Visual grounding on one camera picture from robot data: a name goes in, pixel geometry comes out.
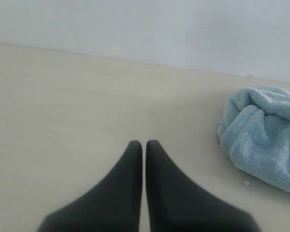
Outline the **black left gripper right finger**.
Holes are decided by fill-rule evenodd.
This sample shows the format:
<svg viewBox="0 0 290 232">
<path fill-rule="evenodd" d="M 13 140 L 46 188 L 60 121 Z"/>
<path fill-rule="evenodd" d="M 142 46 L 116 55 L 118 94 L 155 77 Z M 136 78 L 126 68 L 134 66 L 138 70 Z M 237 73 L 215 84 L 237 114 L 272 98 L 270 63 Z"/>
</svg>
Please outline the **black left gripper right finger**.
<svg viewBox="0 0 290 232">
<path fill-rule="evenodd" d="M 158 140 L 146 144 L 146 196 L 152 232 L 259 232 L 251 214 L 187 177 Z"/>
</svg>

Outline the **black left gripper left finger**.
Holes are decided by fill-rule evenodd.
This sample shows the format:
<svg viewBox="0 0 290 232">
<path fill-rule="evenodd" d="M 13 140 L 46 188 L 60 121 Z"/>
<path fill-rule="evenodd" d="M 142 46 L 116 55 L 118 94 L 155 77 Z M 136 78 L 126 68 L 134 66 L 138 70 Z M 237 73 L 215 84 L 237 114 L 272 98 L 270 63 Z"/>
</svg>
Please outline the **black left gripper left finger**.
<svg viewBox="0 0 290 232">
<path fill-rule="evenodd" d="M 90 191 L 47 215 L 40 232 L 137 232 L 142 199 L 142 146 L 130 141 Z"/>
</svg>

